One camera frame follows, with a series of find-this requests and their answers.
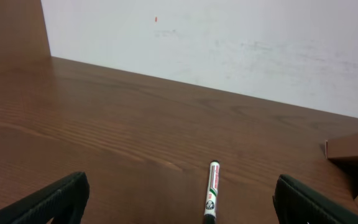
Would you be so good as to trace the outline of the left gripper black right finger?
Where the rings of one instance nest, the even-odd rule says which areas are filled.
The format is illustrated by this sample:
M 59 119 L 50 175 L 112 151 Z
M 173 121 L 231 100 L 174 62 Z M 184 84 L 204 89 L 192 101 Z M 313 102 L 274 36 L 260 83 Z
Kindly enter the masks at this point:
M 277 180 L 273 205 L 280 224 L 358 224 L 358 215 L 286 174 Z

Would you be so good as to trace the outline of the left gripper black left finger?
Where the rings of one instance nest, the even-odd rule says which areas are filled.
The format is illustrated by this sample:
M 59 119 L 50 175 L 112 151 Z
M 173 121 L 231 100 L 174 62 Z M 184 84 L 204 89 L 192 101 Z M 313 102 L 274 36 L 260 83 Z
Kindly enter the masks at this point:
M 86 174 L 74 172 L 0 209 L 0 224 L 79 224 L 89 195 Z

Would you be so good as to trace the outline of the black cap whiteboard marker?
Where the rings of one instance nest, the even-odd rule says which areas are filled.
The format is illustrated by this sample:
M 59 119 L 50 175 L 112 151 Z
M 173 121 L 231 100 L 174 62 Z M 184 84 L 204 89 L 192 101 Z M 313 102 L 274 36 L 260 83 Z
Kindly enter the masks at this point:
M 217 160 L 211 161 L 209 165 L 208 186 L 206 201 L 204 204 L 203 224 L 216 223 L 216 210 L 218 199 L 220 163 Z

